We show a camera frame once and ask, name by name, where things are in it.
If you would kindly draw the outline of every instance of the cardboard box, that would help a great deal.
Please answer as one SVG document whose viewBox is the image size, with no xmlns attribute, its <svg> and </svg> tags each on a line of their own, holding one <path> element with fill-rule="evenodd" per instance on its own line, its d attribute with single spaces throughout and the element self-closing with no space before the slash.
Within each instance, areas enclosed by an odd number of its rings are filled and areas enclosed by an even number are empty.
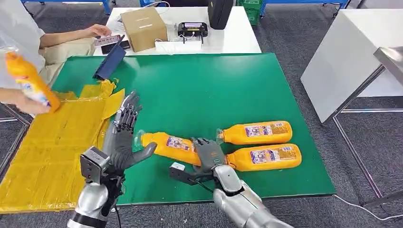
<svg viewBox="0 0 403 228">
<path fill-rule="evenodd" d="M 155 39 L 168 41 L 165 23 L 154 7 L 122 13 L 120 16 L 134 52 L 155 47 Z"/>
</svg>

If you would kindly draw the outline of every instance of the beige pants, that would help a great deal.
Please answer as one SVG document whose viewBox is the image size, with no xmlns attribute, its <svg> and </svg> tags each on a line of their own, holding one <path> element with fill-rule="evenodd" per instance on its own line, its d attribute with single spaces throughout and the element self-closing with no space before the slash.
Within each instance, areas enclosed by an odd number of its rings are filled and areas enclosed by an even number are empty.
<svg viewBox="0 0 403 228">
<path fill-rule="evenodd" d="M 40 49 L 39 54 L 46 61 L 45 67 L 39 73 L 40 76 L 49 86 L 52 86 L 69 57 L 93 55 L 94 41 L 95 38 L 84 38 Z"/>
</svg>

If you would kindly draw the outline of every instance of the yellow packing tape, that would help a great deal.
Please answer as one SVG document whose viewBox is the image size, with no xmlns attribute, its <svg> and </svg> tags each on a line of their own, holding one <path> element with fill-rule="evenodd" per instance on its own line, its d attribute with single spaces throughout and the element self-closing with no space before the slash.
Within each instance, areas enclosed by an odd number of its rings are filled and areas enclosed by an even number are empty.
<svg viewBox="0 0 403 228">
<path fill-rule="evenodd" d="M 75 207 L 84 186 L 79 155 L 102 149 L 109 117 L 124 90 L 111 95 L 113 83 L 86 85 L 82 95 L 58 94 L 61 107 L 33 120 L 0 184 L 0 213 L 57 211 Z"/>
</svg>

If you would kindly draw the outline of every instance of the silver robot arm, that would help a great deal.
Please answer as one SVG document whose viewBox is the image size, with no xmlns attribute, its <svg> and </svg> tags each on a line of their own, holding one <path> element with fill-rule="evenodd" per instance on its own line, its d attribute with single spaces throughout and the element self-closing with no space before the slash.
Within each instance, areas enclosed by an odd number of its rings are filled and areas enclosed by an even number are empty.
<svg viewBox="0 0 403 228">
<path fill-rule="evenodd" d="M 261 198 L 239 177 L 229 165 L 213 169 L 221 187 L 214 189 L 215 205 L 224 211 L 239 228 L 293 228 L 274 217 Z"/>
<path fill-rule="evenodd" d="M 235 170 L 226 164 L 225 155 L 216 142 L 202 138 L 192 138 L 192 142 L 201 167 L 189 173 L 184 165 L 175 162 L 170 167 L 170 177 L 190 185 L 214 179 L 215 205 L 239 228 L 293 228 L 273 216 L 261 198 L 239 179 Z"/>
<path fill-rule="evenodd" d="M 154 142 L 132 152 L 133 128 L 142 108 L 136 106 L 138 100 L 135 91 L 123 100 L 106 132 L 103 151 L 93 146 L 80 155 L 81 174 L 86 184 L 67 227 L 104 228 L 109 212 L 123 194 L 125 169 L 154 153 L 157 147 Z"/>
</svg>

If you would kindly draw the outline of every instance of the human hand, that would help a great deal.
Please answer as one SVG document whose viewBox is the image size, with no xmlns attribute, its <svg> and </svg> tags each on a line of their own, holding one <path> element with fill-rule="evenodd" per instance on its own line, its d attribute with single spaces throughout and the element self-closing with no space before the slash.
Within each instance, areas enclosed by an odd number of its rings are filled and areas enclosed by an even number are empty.
<svg viewBox="0 0 403 228">
<path fill-rule="evenodd" d="M 86 28 L 85 32 L 87 33 L 86 37 L 96 37 L 96 36 L 110 36 L 112 31 L 106 27 L 105 25 L 94 24 L 93 26 Z"/>
<path fill-rule="evenodd" d="M 47 113 L 50 110 L 50 107 L 45 106 L 32 99 L 29 99 L 20 90 L 18 90 L 17 93 L 15 94 L 14 104 L 19 110 L 28 114 L 42 114 Z"/>
</svg>

